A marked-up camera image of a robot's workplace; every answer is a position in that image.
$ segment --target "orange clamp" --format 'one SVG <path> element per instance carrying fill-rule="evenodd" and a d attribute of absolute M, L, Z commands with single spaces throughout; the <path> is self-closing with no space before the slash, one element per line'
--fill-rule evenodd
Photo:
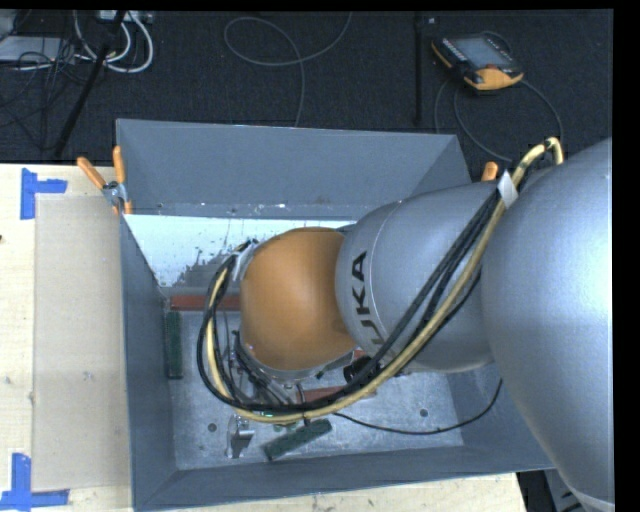
<path fill-rule="evenodd" d="M 80 167 L 80 169 L 84 171 L 84 173 L 87 175 L 87 178 L 89 178 L 96 187 L 102 189 L 106 186 L 107 182 L 97 171 L 97 169 L 91 164 L 91 162 L 89 162 L 89 160 L 87 160 L 83 156 L 80 156 L 78 157 L 76 162 L 78 164 L 78 167 Z"/>
<path fill-rule="evenodd" d="M 487 162 L 482 171 L 481 181 L 492 181 L 498 176 L 498 164 L 495 162 Z"/>

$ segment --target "orange device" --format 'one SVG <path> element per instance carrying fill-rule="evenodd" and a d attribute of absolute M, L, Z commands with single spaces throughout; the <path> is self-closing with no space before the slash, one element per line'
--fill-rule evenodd
<path fill-rule="evenodd" d="M 524 76 L 507 49 L 486 34 L 441 37 L 432 41 L 431 48 L 445 66 L 478 92 L 504 89 Z"/>

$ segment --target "metal bracket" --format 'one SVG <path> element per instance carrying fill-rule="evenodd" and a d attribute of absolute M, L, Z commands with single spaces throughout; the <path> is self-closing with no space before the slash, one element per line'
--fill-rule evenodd
<path fill-rule="evenodd" d="M 108 185 L 102 188 L 102 194 L 113 206 L 120 206 L 120 201 L 126 203 L 129 201 L 129 195 L 127 194 L 127 188 L 123 183 L 112 181 Z"/>
<path fill-rule="evenodd" d="M 249 447 L 254 434 L 255 430 L 250 428 L 249 420 L 237 414 L 232 415 L 229 419 L 225 455 L 230 459 L 242 457 L 242 451 Z"/>

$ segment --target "wooden table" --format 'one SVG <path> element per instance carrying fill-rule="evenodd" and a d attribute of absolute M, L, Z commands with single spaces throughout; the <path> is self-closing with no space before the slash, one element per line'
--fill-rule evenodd
<path fill-rule="evenodd" d="M 23 167 L 39 180 L 68 182 L 62 195 L 36 196 L 31 220 L 20 220 Z M 99 171 L 107 181 L 114 179 L 113 168 Z M 121 303 L 103 304 L 107 315 L 87 310 L 95 309 L 96 297 L 119 297 L 119 261 L 82 264 L 87 258 L 107 259 L 105 245 L 96 240 L 118 250 L 118 240 L 108 239 L 113 213 L 75 166 L 0 164 L 0 175 L 0 482 L 10 481 L 11 454 L 23 453 L 32 457 L 33 491 L 71 489 L 68 505 L 48 510 L 132 510 Z M 56 245 L 58 239 L 62 245 Z M 72 276 L 73 269 L 81 275 Z M 61 272 L 66 277 L 61 279 Z M 45 306 L 55 300 L 61 303 L 53 302 L 54 315 Z M 77 349 L 78 340 L 86 350 Z M 71 391 L 54 395 L 52 388 Z M 47 418 L 55 421 L 46 423 Z M 76 441 L 82 448 L 70 449 Z M 523 512 L 525 507 L 515 475 L 507 474 L 190 510 Z"/>

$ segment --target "white cable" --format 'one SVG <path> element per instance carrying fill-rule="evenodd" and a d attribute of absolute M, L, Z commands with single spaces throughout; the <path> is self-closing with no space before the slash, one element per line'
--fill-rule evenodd
<path fill-rule="evenodd" d="M 149 47 L 149 54 L 147 55 L 147 60 L 145 60 L 144 63 L 141 66 L 138 66 L 137 68 L 121 68 L 121 67 L 111 65 L 109 62 L 105 62 L 105 66 L 108 69 L 112 71 L 117 71 L 118 73 L 140 73 L 141 71 L 144 71 L 149 66 L 151 66 L 151 63 L 153 62 L 153 40 L 151 39 L 151 34 L 149 34 L 149 31 L 144 26 L 144 24 L 140 21 L 138 16 L 131 16 L 131 19 L 136 25 L 138 25 L 138 28 L 144 34 L 145 40 L 147 42 L 147 46 Z"/>
<path fill-rule="evenodd" d="M 103 66 L 105 66 L 107 69 L 110 69 L 111 71 L 116 71 L 118 73 L 140 73 L 141 71 L 144 71 L 145 69 L 147 69 L 151 65 L 151 63 L 153 62 L 153 53 L 154 53 L 153 40 L 151 39 L 151 34 L 149 34 L 149 31 L 144 26 L 144 24 L 140 21 L 138 16 L 133 16 L 133 15 L 131 15 L 131 13 L 127 13 L 126 16 L 127 16 L 127 19 L 133 20 L 133 22 L 138 26 L 140 31 L 144 34 L 147 46 L 149 48 L 149 53 L 147 55 L 147 59 L 145 60 L 145 62 L 142 65 L 140 65 L 140 66 L 138 66 L 136 68 L 125 68 L 125 67 L 114 66 L 112 64 L 112 62 L 116 62 L 116 61 L 124 58 L 129 53 L 129 51 L 131 49 L 131 34 L 129 33 L 129 30 L 126 28 L 125 24 L 121 23 L 120 27 L 123 29 L 123 31 L 125 33 L 125 37 L 127 39 L 126 48 L 119 55 L 117 55 L 115 57 L 111 57 L 111 58 L 105 59 L 105 62 L 103 63 Z M 87 42 L 84 40 L 84 37 L 82 36 L 82 32 L 81 32 L 80 26 L 78 24 L 78 13 L 77 13 L 77 11 L 75 9 L 73 10 L 73 19 L 74 19 L 74 26 L 75 26 L 76 35 L 78 36 L 78 38 L 82 42 L 82 46 L 83 46 L 84 50 L 90 55 L 90 57 L 86 57 L 84 55 L 76 55 L 76 57 L 80 58 L 80 59 L 83 59 L 83 60 L 90 60 L 92 62 L 95 62 L 96 59 L 98 58 L 98 56 L 89 47 Z"/>
<path fill-rule="evenodd" d="M 82 31 L 80 30 L 80 25 L 78 24 L 78 11 L 76 9 L 73 9 L 72 12 L 73 12 L 73 25 L 76 31 L 76 35 L 78 36 L 78 39 L 80 39 L 80 42 L 82 43 L 82 47 L 84 48 L 84 50 L 89 54 L 89 57 L 85 55 L 76 55 L 75 57 L 78 59 L 95 62 L 95 60 L 98 58 L 98 55 L 91 49 L 91 47 L 85 41 L 84 36 L 82 35 Z M 120 24 L 120 28 L 122 28 L 124 32 L 125 38 L 127 40 L 127 44 L 125 46 L 125 49 L 122 50 L 122 52 L 120 53 L 120 55 L 116 55 L 115 57 L 108 57 L 107 62 L 116 62 L 126 57 L 127 53 L 129 53 L 129 50 L 131 49 L 131 34 L 129 33 L 129 29 L 125 26 L 124 23 Z"/>

